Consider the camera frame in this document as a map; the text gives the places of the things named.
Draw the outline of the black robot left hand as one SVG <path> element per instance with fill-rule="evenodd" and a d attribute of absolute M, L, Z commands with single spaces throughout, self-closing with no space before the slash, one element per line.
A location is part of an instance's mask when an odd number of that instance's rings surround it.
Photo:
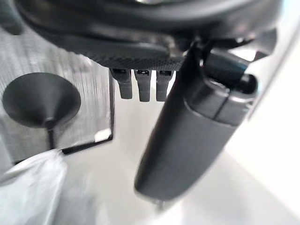
<path fill-rule="evenodd" d="M 122 98 L 164 102 L 135 177 L 159 201 L 187 192 L 244 121 L 260 91 L 247 71 L 271 55 L 281 0 L 17 0 L 37 34 L 110 70 Z"/>

